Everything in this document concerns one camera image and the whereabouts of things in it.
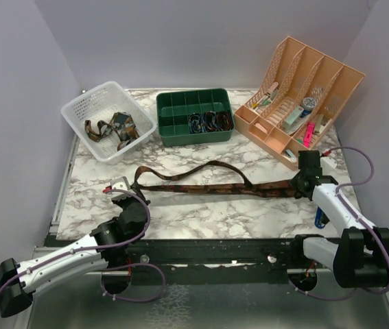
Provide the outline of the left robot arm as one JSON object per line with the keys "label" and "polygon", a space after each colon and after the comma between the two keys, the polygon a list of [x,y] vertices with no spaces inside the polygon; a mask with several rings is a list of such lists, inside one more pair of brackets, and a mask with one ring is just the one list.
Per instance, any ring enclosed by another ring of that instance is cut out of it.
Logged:
{"label": "left robot arm", "polygon": [[127,247],[141,239],[150,225],[150,202],[140,190],[106,189],[121,213],[99,224],[90,234],[45,256],[0,264],[0,316],[29,308],[37,293],[55,283],[90,271],[121,269],[129,264]]}

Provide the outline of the peach desk organizer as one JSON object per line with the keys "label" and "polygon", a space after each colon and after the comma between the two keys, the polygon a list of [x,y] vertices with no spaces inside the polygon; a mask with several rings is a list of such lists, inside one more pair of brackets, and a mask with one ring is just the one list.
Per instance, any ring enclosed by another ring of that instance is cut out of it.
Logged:
{"label": "peach desk organizer", "polygon": [[333,126],[365,74],[288,36],[259,90],[235,113],[235,128],[286,167]]}

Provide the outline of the white plastic basket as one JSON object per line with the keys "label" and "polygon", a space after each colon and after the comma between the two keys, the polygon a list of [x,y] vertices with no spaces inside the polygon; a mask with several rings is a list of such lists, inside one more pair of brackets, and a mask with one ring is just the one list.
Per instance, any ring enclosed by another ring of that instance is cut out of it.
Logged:
{"label": "white plastic basket", "polygon": [[[114,134],[96,143],[84,131],[87,119],[91,121],[92,128],[97,130],[99,120],[109,122],[116,112],[131,115],[139,132],[139,138],[120,151],[117,151],[119,139]],[[61,113],[94,157],[106,164],[115,164],[145,145],[157,127],[151,114],[114,81],[105,82],[76,97],[62,107]]]}

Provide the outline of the green compartment tray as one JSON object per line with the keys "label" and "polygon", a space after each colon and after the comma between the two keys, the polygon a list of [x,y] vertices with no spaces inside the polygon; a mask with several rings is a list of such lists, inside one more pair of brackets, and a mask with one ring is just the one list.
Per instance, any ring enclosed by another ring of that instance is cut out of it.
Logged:
{"label": "green compartment tray", "polygon": [[160,93],[156,112],[158,133],[166,147],[225,142],[235,127],[223,88]]}

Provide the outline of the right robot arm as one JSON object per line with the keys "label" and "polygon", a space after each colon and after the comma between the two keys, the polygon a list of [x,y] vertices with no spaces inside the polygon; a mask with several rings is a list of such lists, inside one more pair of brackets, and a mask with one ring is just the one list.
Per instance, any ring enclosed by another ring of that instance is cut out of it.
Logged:
{"label": "right robot arm", "polygon": [[319,151],[298,153],[299,172],[291,185],[318,206],[340,234],[339,243],[321,236],[305,237],[290,250],[291,263],[305,268],[316,261],[332,271],[336,282],[347,289],[371,293],[389,292],[389,229],[380,228],[345,197],[342,185],[324,175]]}

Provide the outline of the brown red patterned tie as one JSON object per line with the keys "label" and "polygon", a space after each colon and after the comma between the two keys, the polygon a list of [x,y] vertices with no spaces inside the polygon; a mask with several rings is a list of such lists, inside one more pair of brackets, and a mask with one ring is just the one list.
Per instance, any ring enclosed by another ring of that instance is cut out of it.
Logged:
{"label": "brown red patterned tie", "polygon": [[[226,183],[226,184],[162,184],[154,186],[146,186],[139,183],[139,178],[144,173],[152,173],[156,177],[164,181],[178,182],[190,175],[193,175],[206,167],[222,167],[235,172],[243,180],[242,183]],[[244,173],[234,167],[231,164],[219,161],[211,160],[202,165],[195,167],[184,173],[178,175],[163,175],[158,171],[146,167],[140,166],[137,168],[134,174],[134,182],[131,184],[131,189],[135,192],[142,190],[155,191],[155,192],[171,192],[171,193],[186,193],[196,195],[252,195],[264,199],[273,198],[294,198],[299,199],[303,195],[298,192],[292,185],[291,180],[279,180],[275,182],[264,182],[259,184],[253,184]]]}

